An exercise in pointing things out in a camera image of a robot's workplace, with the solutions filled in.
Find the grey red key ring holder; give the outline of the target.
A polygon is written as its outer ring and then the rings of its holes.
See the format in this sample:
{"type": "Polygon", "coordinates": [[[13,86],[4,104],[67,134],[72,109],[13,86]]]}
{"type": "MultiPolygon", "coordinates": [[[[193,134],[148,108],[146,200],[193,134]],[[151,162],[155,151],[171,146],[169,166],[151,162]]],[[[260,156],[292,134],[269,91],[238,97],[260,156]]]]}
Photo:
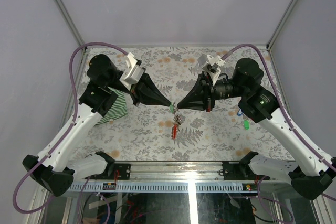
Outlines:
{"type": "Polygon", "coordinates": [[[180,126],[182,125],[181,113],[178,110],[173,113],[172,123],[171,138],[172,140],[176,140],[177,134],[180,131],[180,126]]]}

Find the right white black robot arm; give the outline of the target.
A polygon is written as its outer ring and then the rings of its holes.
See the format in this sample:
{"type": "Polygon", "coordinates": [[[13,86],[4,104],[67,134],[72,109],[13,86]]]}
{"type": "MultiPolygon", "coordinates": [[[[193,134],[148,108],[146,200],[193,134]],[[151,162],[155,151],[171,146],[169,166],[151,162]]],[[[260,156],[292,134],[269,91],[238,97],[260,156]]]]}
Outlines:
{"type": "Polygon", "coordinates": [[[238,106],[243,115],[271,133],[294,158],[292,162],[285,162],[249,152],[239,162],[243,178],[265,175],[286,182],[308,200],[316,199],[331,185],[335,178],[335,158],[310,138],[307,139],[309,146],[302,143],[300,138],[305,133],[281,111],[276,96],[261,85],[264,72],[255,60],[238,60],[231,78],[221,72],[225,61],[219,56],[201,55],[198,64],[202,73],[178,103],[178,109],[210,112],[217,100],[239,97],[238,106]]]}

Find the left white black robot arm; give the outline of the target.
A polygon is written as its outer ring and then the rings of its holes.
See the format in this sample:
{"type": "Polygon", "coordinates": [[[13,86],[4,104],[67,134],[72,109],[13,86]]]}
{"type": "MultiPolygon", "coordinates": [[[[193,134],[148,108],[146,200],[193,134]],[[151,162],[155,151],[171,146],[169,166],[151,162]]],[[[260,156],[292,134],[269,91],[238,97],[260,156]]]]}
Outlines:
{"type": "Polygon", "coordinates": [[[23,166],[31,173],[31,178],[53,196],[63,195],[78,179],[114,178],[115,161],[103,151],[78,161],[71,161],[70,157],[88,132],[112,108],[118,98],[116,91],[128,94],[135,106],[140,103],[166,107],[171,105],[145,73],[140,60],[129,53],[126,63],[127,68],[121,71],[108,56],[94,56],[87,71],[90,81],[78,99],[73,116],[38,155],[27,155],[24,158],[23,166]]]}

